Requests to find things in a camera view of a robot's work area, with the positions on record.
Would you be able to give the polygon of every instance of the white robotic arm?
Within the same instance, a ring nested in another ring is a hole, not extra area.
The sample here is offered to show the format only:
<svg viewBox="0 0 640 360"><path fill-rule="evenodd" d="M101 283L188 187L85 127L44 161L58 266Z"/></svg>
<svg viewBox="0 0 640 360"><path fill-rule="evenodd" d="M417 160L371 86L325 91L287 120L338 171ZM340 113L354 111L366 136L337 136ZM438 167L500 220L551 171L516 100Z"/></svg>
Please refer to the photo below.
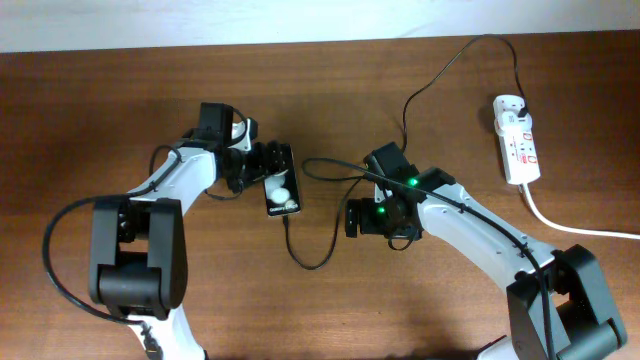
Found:
<svg viewBox="0 0 640 360"><path fill-rule="evenodd" d="M242 119L233 123L234 113ZM168 159L143 184L127 194L76 201L56 214L43 240L43 261L54 286L79 308L102 319L126 324L153 360L206 359L195 341L182 300L188 266L183 216L196 198L224 178L236 196L245 188L292 167L286 144L252 144L257 123L237 109L203 103L197 128L168 148ZM225 199L209 194L216 199ZM109 314L71 294L51 265L49 244L56 223L79 206L94 203L89 295ZM147 252L121 244L147 241Z"/></svg>
<svg viewBox="0 0 640 360"><path fill-rule="evenodd" d="M383 235L392 249L404 250L426 230L465 255L507 295L511 338L492 344L479 360L548 359L547 338L553 360L599 360L627 342L602 270L586 249L576 245L560 251L519 231L444 171L419 173L395 143L373 151L364 162L367 170L345 165L376 183L374 198L347 203L347 236L356 237L359 228L361 234ZM398 249L394 239L408 242ZM541 279L546 291L541 291ZM557 308L550 305L544 319L542 304L553 304L555 293L569 294L569 301Z"/></svg>
<svg viewBox="0 0 640 360"><path fill-rule="evenodd" d="M514 234L527 244L531 255L536 258L540 267L553 261L552 251L556 250L553 246L517 230L487 210L475 201L462 185L442 185L434 190L434 193L465 204ZM434 197L428 197L418 204L417 210L423 229L460 251L487 274L503 292L506 292L507 286L513 283L516 274L534 272L531 262L509 239L477 217L466 212L461 213L453 205Z"/></svg>

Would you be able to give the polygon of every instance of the small white object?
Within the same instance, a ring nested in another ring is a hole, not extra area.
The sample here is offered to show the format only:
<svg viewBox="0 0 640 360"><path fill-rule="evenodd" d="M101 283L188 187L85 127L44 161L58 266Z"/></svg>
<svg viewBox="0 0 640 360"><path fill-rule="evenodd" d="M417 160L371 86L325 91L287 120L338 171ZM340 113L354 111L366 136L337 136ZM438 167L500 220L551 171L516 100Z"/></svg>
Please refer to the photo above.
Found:
<svg viewBox="0 0 640 360"><path fill-rule="evenodd" d="M247 118L247 125L251 128L251 122L253 120L251 118ZM231 149L238 149L243 152L251 151L251 135L249 134L249 130L245 132L244 122L233 123L231 125L231 139L237 140L242 134L242 139L235 145L229 146Z"/></svg>
<svg viewBox="0 0 640 360"><path fill-rule="evenodd" d="M384 193L378 187L378 184L374 184L373 189L373 198L376 203L382 202L385 199ZM391 190L385 190L387 192L387 197L393 196L393 192Z"/></svg>
<svg viewBox="0 0 640 360"><path fill-rule="evenodd" d="M502 338L478 355L477 360L518 360L510 337Z"/></svg>
<svg viewBox="0 0 640 360"><path fill-rule="evenodd" d="M289 193L289 190L285 188L277 188L269 194L269 200L278 205L284 204L289 200L289 198L291 198L291 194Z"/></svg>
<svg viewBox="0 0 640 360"><path fill-rule="evenodd" d="M153 316L129 315L129 320L142 320L151 327L150 334L162 348L163 360L203 360L204 350L193 338L182 305L169 311L167 320ZM142 327L129 325L144 348Z"/></svg>
<svg viewBox="0 0 640 360"><path fill-rule="evenodd" d="M291 199L289 190L282 187L285 183L285 173L286 171L279 175L269 176L264 180L264 192L267 199L278 205L282 205Z"/></svg>
<svg viewBox="0 0 640 360"><path fill-rule="evenodd" d="M538 154L533 143L530 114L518 117L525 106L515 95L500 95L493 102L494 125L500 139L502 161L507 182L513 185L530 183L540 177Z"/></svg>

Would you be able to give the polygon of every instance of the black cable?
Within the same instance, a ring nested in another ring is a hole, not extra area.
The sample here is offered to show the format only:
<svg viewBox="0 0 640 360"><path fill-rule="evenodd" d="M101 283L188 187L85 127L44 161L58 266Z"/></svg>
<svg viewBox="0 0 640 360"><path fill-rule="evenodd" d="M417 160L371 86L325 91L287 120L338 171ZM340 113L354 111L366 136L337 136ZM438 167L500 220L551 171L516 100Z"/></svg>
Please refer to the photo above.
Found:
<svg viewBox="0 0 640 360"><path fill-rule="evenodd" d="M357 180L351 185L349 190L347 190L347 192L344 194L344 196L342 197L342 200L340 200L340 205L338 205L338 213L336 214L336 223L333 228L333 240L331 241L331 246L329 247L329 251L327 252L327 255L318 264L307 265L302 261L300 261L298 257L293 253L293 249L291 248L291 242L289 241L289 217L287 215L282 217L282 224L284 225L284 236L285 236L285 241L287 243L287 251L289 251L289 255L291 255L291 258L293 259L293 261L295 261L298 265L300 265L301 268L305 270L318 270L324 265L326 265L329 262L329 259L331 259L331 255L333 255L333 250L336 248L336 242L338 240L338 228L340 227L340 217L342 216L342 209L344 208L344 205L347 202L347 198L349 197L349 194L351 194L351 191L353 191L353 189L362 180L362 176L357 177L356 179Z"/></svg>
<svg viewBox="0 0 640 360"><path fill-rule="evenodd" d="M238 192L237 194L234 194L233 196L222 196L222 195L216 195L216 194L209 194L209 191L207 189L204 190L205 195L212 198L213 200L218 200L218 201L235 200L239 198L243 192L244 192L244 188L240 188L240 192Z"/></svg>
<svg viewBox="0 0 640 360"><path fill-rule="evenodd" d="M241 112L240 112L240 110L236 109L236 108L235 108L235 107L233 107L233 106L232 106L231 108L233 109L233 112L234 112L234 113L236 113L236 115L238 115L238 117L239 117L241 120L243 120L243 121L244 121L244 120L247 120L247 117L246 117L246 116L244 116L244 114L243 114L243 113L241 113Z"/></svg>
<svg viewBox="0 0 640 360"><path fill-rule="evenodd" d="M310 162L327 162L327 163L331 163L331 164L336 164L339 166L343 166L343 167L347 167L353 170L357 170L362 172L363 174L366 174L368 176L371 176L373 178L376 178L378 180L382 180L382 181L386 181L388 183L397 185L397 186L401 186L405 189L407 189L408 191L416 191L416 192L420 192L423 193L427 196L431 196L433 198L436 198L440 201L443 201L449 205L452 205L458 209L460 209L460 211L466 211L469 214L475 216L476 218L482 220L483 222L487 223L488 225L490 225L491 227L493 227L494 229L496 229L498 232L500 232L502 235L504 235L507 239L509 239L519 250L520 252L529 260L529 262L531 262L531 265L533 266L534 270L535 270L535 275L538 278L538 285L540 287L540 292L541 292L541 297L542 297L542 313L543 313L543 321L544 321L544 331L545 331L545 340L546 340L546 345L547 345L547 353L548 353L548 357L549 359L555 359L555 350L554 350L554 345L553 345L553 335L552 335L552 330L551 330L551 307L549 304L549 294L547 291L547 282L544 278L544 274L542 273L542 270L540 269L540 265L538 264L538 261L533 257L533 255L531 255L531 252L529 251L529 249L527 248L527 246L523 243L521 243L513 234L511 234L509 231L507 231L505 228L503 228L502 226L500 226L498 223L496 223L495 221L491 220L490 218L484 216L482 213L477 212L476 210L472 209L471 207L468 207L465 204L462 203L458 203L452 199L447 198L446 196L442 196L439 194L436 194L434 192L431 191L426 191L426 190L422 190L422 189L418 189L418 188L414 188L411 187L410 185L407 184L403 184L399 181L393 180L391 178L388 178L386 176L382 176L382 175L378 175L376 173L373 173L365 168L362 168L360 166L348 163L346 161L341 161L341 160L336 160L336 159L329 159L329 158L308 158L305 159L302 162L302 171L305 174L310 174L309 171L306 169L306 166L310 163Z"/></svg>
<svg viewBox="0 0 640 360"><path fill-rule="evenodd" d="M53 217L53 219L51 220L51 222L47 225L47 227L45 229L44 237L43 237L43 240L42 240L42 262L44 264L45 272L47 273L47 276L49 276L49 280L51 280L51 282L53 283L53 286L56 288L56 290L58 290L58 292L65 299L69 300L72 304L74 304L75 306L79 307L80 309L88 312L89 314L91 314L93 316L99 317L99 318L104 319L104 320L113 321L113 322L118 323L118 324L139 325L139 326L142 326L144 329L148 328L147 324L142 320L129 320L129 319L126 319L126 318L123 318L123 317L114 316L114 315L110 315L110 314L107 314L105 312L102 312L102 311L92 307L91 305L85 303L84 301L80 300L78 297L73 295L67 288L64 287L64 285L62 284L60 279L58 279L58 276L56 276L56 273L53 270L53 265L51 264L50 245L51 245L51 236L53 234L53 230L54 230L55 226L58 224L58 222L65 215L67 215L71 211L73 211L73 210L75 210L75 209L77 209L77 208L79 208L79 207L81 207L83 205L95 203L95 202L98 202L98 201L126 200L126 199L129 199L129 198L132 198L132 197L137 197L137 196L142 196L142 195L148 194L151 191L155 190L155 188L158 187L158 185L160 185L162 183L162 181L164 181L164 179L182 161L182 155L175 148L173 148L171 146L168 146L168 145L162 145L162 146L159 146L158 148L166 148L166 147L169 147L170 150L176 154L176 159L167 168L167 170L165 170L157 179L151 181L146 188L144 188L142 190L130 192L130 193L127 193L127 194L93 196L93 197L88 197L88 198L85 198L85 199L81 199L81 200L75 201L75 202L65 206L62 210L60 210Z"/></svg>
<svg viewBox="0 0 640 360"><path fill-rule="evenodd" d="M416 239L416 236L418 236L418 229L416 228L413 232L413 234L411 234L411 236L407 239L407 244L403 247L397 248L395 247L395 245L393 245L393 240L396 240L396 234L393 234L391 236L389 236L389 240L387 241L387 245L389 246L389 248L391 250L395 250L395 251L405 251L409 248L409 246L411 246L411 244L413 244L413 242Z"/></svg>
<svg viewBox="0 0 640 360"><path fill-rule="evenodd" d="M467 45L465 45L460 51L458 51L456 56L454 56L449 61L449 63L447 63L447 65L442 70L440 70L438 75L436 75L436 77L434 77L433 80L431 80L427 85L421 87L416 92L414 92L411 96L409 96L409 98L407 99L407 102L405 102L404 109L402 109L402 152L404 152L406 150L406 148L407 148L407 142L408 142L408 139L407 139L408 138L408 133L407 133L407 108L409 107L409 103L411 102L411 100L413 100L413 98L418 96L421 92L425 91L426 89L431 87L431 85L433 85L436 81L438 81L438 79L445 73L445 71L447 71L449 69L449 67L451 65L453 65L453 63L456 60L458 60L460 55L462 55L462 53L465 50L467 50L476 41L478 41L480 39L485 39L485 38L492 38L492 39L500 40L503 43L505 43L509 47L509 49L511 50L511 54L513 55L513 72L514 72L515 79L516 79L516 85L518 86L518 90L520 91L520 96L522 96L522 99L524 100L524 108L522 108L522 110L520 110L521 113L522 113L521 116L526 115L526 112L528 111L527 98L524 96L524 91L522 90L522 86L520 85L520 78L518 77L518 55L516 54L515 48L513 47L513 45L511 44L511 42L509 40L505 39L504 37L502 37L500 35L494 35L494 34L478 35L478 36L474 37L473 39L471 39L467 43Z"/></svg>
<svg viewBox="0 0 640 360"><path fill-rule="evenodd" d="M153 150L153 153L151 154L151 160L149 161L149 176L153 175L153 173L155 172L155 170L153 170L153 167L156 162L156 157L158 156L158 153L162 149L167 149L169 151L174 150L173 146L171 145L160 145L156 147L155 150Z"/></svg>
<svg viewBox="0 0 640 360"><path fill-rule="evenodd" d="M342 177L342 178L326 178L326 177L316 176L316 175L307 174L307 173L305 173L305 175L307 175L308 177L310 177L310 178L312 178L314 180L328 181L328 182L341 182L341 181L362 179L362 176L348 176L348 177Z"/></svg>

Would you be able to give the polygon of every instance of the white wall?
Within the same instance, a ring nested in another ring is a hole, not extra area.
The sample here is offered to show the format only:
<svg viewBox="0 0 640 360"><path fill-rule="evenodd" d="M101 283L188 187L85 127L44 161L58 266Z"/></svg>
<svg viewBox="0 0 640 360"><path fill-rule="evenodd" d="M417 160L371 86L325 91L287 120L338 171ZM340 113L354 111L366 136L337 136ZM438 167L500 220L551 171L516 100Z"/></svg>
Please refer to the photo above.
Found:
<svg viewBox="0 0 640 360"><path fill-rule="evenodd" d="M0 52L634 28L638 0L0 0Z"/></svg>

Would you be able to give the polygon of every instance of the white cable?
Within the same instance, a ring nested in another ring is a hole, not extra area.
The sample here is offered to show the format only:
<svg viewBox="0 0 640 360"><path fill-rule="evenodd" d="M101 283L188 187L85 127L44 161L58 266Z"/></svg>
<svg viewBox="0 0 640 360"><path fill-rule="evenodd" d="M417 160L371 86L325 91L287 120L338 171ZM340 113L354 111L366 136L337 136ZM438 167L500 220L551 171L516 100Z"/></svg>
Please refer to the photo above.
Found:
<svg viewBox="0 0 640 360"><path fill-rule="evenodd" d="M585 230L585 229L577 229L577 228L572 228L572 227L568 227L568 226L558 225L558 224L550 221L546 217L544 217L540 213L540 211L538 211L538 208L536 207L536 204L533 202L533 198L531 197L531 192L529 191L529 187L527 186L527 184L522 184L521 186L522 186L522 189L524 191L524 196L527 199L527 204L529 205L529 208L531 209L533 214L540 221L545 223L547 226L550 226L550 227L552 227L552 228L554 228L556 230L566 231L566 232L571 232L571 233L576 233L576 234L582 234L582 235L611 236L611 237L617 237L617 238L640 240L640 235L636 235L636 234L628 234L628 233L615 232L615 231Z"/></svg>

